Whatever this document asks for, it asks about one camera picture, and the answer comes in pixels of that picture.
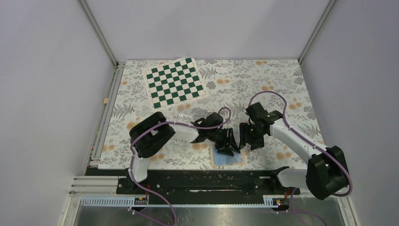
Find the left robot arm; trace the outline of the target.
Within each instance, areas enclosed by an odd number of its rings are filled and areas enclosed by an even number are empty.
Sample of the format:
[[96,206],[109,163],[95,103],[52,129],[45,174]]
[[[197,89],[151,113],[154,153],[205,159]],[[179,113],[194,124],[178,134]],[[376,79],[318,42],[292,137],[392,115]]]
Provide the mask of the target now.
[[150,158],[169,140],[193,144],[209,140],[214,143],[218,154],[231,157],[238,155],[240,148],[235,141],[233,129],[223,127],[228,122],[216,112],[189,124],[167,121],[162,112],[155,112],[129,132],[133,156],[128,168],[128,188],[136,194],[145,190]]

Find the beige card holder wallet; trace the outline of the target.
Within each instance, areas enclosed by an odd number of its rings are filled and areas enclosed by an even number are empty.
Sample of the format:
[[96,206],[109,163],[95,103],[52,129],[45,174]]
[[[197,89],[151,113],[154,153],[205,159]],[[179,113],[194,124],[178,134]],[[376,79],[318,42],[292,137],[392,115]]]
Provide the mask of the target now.
[[232,152],[233,156],[228,156],[225,154],[220,154],[213,147],[210,150],[210,161],[212,167],[221,167],[221,166],[235,166],[245,165],[245,157],[240,153]]

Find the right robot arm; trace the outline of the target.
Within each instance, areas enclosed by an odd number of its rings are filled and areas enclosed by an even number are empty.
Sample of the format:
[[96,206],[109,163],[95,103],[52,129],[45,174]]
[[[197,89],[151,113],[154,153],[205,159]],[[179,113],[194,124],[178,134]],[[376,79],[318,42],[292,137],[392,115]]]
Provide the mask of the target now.
[[284,143],[307,165],[306,169],[281,167],[271,173],[270,188],[281,194],[288,188],[302,188],[324,200],[339,190],[351,188],[351,180],[343,150],[312,143],[302,132],[290,127],[279,111],[267,112],[257,102],[246,109],[248,122],[239,125],[239,147],[250,150],[265,146],[264,137],[270,136]]

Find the clear plastic card box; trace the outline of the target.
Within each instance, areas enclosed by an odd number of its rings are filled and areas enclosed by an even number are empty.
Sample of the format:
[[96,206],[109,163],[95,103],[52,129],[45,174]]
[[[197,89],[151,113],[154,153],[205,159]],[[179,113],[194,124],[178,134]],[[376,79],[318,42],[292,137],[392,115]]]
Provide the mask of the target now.
[[208,110],[199,107],[185,108],[178,111],[176,122],[191,125],[192,122],[200,118],[206,118],[208,115],[210,115]]

